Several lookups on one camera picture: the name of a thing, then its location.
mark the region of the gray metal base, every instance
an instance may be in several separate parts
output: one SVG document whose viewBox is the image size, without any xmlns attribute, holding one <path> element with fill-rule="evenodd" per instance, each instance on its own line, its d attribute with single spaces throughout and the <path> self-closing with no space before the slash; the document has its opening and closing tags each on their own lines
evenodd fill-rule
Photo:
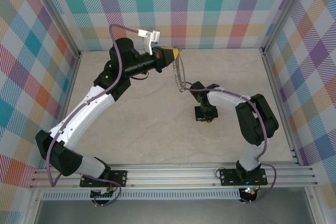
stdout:
<svg viewBox="0 0 336 224">
<path fill-rule="evenodd" d="M 275 188 L 265 200 L 245 206 L 238 200 L 117 200 L 103 208 L 94 207 L 89 200 L 41 201 L 35 224 L 42 223 L 311 224 L 315 222 L 304 189 Z"/>
</svg>

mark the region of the metal bracket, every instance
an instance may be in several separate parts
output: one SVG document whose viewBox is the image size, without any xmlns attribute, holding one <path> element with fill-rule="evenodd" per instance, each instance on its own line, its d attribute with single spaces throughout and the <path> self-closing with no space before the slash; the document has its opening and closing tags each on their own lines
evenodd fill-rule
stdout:
<svg viewBox="0 0 336 224">
<path fill-rule="evenodd" d="M 287 3 L 285 4 L 282 13 L 275 24 L 265 46 L 264 50 L 269 51 L 270 48 L 272 48 L 273 44 L 277 40 L 282 28 L 284 27 L 286 21 L 288 20 L 288 17 L 292 14 L 292 11 L 294 10 L 298 0 L 287 0 Z"/>
<path fill-rule="evenodd" d="M 127 170 L 111 170 L 109 174 L 109 179 L 111 181 L 117 182 L 121 187 L 126 186 L 127 181 Z M 90 179 L 83 175 L 79 183 L 80 187 L 110 187 L 110 183 L 101 182 L 94 179 Z"/>
<path fill-rule="evenodd" d="M 63 39 L 67 43 L 67 46 L 71 50 L 72 54 L 76 56 L 76 58 L 80 57 L 80 50 L 77 47 L 77 44 L 72 37 L 67 25 L 64 23 L 63 18 L 59 11 L 57 10 L 56 5 L 54 4 L 53 0 L 41 0 L 43 6 L 48 11 L 50 17 L 52 18 L 53 22 L 55 23 L 56 27 L 60 31 Z"/>
<path fill-rule="evenodd" d="M 265 170 L 260 168 L 256 171 L 256 177 L 250 179 L 246 182 L 246 185 L 242 184 L 241 179 L 236 173 L 237 169 L 220 169 L 219 176 L 221 178 L 220 184 L 222 186 L 266 186 L 267 183 L 267 176 Z"/>
</svg>

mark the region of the marble-pattern floor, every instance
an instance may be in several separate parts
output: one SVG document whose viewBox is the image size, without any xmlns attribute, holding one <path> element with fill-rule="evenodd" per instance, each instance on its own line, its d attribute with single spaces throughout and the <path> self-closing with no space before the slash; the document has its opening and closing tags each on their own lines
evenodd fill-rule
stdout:
<svg viewBox="0 0 336 224">
<path fill-rule="evenodd" d="M 216 83 L 239 94 L 265 96 L 280 128 L 263 161 L 291 161 L 288 143 L 258 49 L 183 50 L 189 82 Z M 71 111 L 109 60 L 108 51 L 84 52 L 70 100 Z M 173 67 L 150 71 L 87 129 L 76 151 L 110 164 L 236 162 L 245 140 L 234 112 L 217 108 L 212 123 L 196 122 L 196 100 L 179 93 Z"/>
</svg>

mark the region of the black mounting bracket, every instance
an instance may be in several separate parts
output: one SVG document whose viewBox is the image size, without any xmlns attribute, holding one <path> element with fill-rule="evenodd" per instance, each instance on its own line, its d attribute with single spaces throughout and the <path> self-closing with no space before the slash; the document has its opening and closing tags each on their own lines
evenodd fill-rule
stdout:
<svg viewBox="0 0 336 224">
<path fill-rule="evenodd" d="M 250 177 L 245 183 L 242 182 L 241 178 L 237 174 L 237 169 L 220 169 L 219 177 L 221 179 L 220 184 L 222 186 L 266 186 L 267 177 L 265 169 L 259 168 L 255 172 L 254 177 Z"/>
<path fill-rule="evenodd" d="M 126 186 L 127 171 L 126 170 L 110 170 L 108 174 L 104 175 L 104 179 L 117 182 L 121 187 Z M 94 179 L 90 179 L 83 175 L 79 183 L 80 187 L 110 187 L 110 183 L 101 182 Z"/>
</svg>

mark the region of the colorful plaid wall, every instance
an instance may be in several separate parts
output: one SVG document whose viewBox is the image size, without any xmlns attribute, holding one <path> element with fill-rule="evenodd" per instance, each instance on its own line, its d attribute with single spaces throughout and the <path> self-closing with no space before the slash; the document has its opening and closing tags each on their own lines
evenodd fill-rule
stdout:
<svg viewBox="0 0 336 224">
<path fill-rule="evenodd" d="M 265 44 L 266 44 L 266 42 L 267 42 L 267 40 L 268 40 L 270 34 L 271 34 L 272 31 L 273 31 L 274 25 L 278 22 L 278 20 L 279 20 L 281 14 L 282 14 L 282 11 L 283 11 L 285 5 L 287 4 L 287 2 L 288 2 L 288 0 L 282 0 L 282 1 L 281 1 L 281 4 L 280 4 L 279 7 L 278 7 L 278 10 L 277 10 L 277 12 L 276 12 L 276 14 L 275 14 L 275 16 L 274 16 L 274 18 L 273 18 L 273 20 L 272 20 L 272 23 L 271 23 L 271 25 L 269 26 L 269 28 L 268 28 L 268 30 L 267 30 L 267 33 L 266 33 L 266 35 L 265 35 L 265 37 L 264 37 L 264 39 L 263 39 L 263 41 L 262 41 L 262 43 L 261 43 L 261 47 L 264 47 L 264 46 L 265 46 Z"/>
<path fill-rule="evenodd" d="M 336 223 L 336 0 L 299 0 L 270 53 L 296 144 Z"/>
<path fill-rule="evenodd" d="M 40 0 L 0 0 L 0 223 L 23 217 L 35 134 L 58 122 L 74 62 Z"/>
<path fill-rule="evenodd" d="M 54 0 L 78 46 L 108 50 L 108 25 L 156 27 L 162 45 L 182 48 L 258 48 L 276 0 Z M 124 31 L 142 48 L 141 38 Z"/>
</svg>

